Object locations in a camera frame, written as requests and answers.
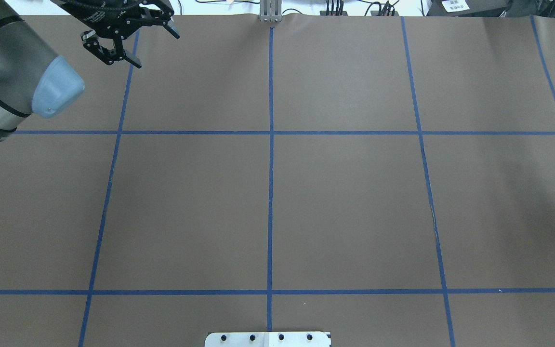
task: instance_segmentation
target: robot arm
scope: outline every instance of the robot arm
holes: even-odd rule
[[[143,26],[163,26],[179,34],[171,20],[173,10],[162,0],[51,0],[92,30],[82,33],[83,46],[108,65],[126,60],[140,68],[141,62],[123,49],[123,40]],[[155,4],[159,10],[141,7]],[[102,47],[98,38],[114,41]],[[84,82],[58,55],[0,0],[0,142],[33,113],[49,118],[73,103]]]

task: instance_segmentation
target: white sticker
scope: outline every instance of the white sticker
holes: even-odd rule
[[[445,7],[448,13],[456,13],[470,9],[465,0],[445,0],[442,2],[442,6]]]

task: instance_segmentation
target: white bracket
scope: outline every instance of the white bracket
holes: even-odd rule
[[[282,22],[282,0],[260,0],[261,22]]]
[[[212,333],[205,339],[205,347],[331,347],[331,333]]]

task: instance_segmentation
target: horizontal blue line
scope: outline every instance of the horizontal blue line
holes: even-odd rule
[[[0,295],[87,295],[88,290],[0,289]]]
[[[229,130],[123,130],[122,134],[190,134],[190,135],[269,135],[270,131],[229,131]],[[117,130],[18,130],[14,134],[117,134]],[[416,135],[416,131],[275,131],[275,135]],[[423,131],[424,135],[524,135],[553,136],[555,132],[461,132]]]
[[[0,289],[0,295],[87,295],[88,290],[16,290]],[[94,295],[266,295],[265,289],[251,290],[94,290]],[[272,295],[395,295],[444,294],[442,289],[277,289]],[[447,294],[555,293],[555,288],[454,288]]]

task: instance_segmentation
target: light blue cap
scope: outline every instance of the light blue cap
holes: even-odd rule
[[[53,59],[40,78],[31,109],[44,118],[51,118],[76,101],[83,91],[83,79],[60,55]]]

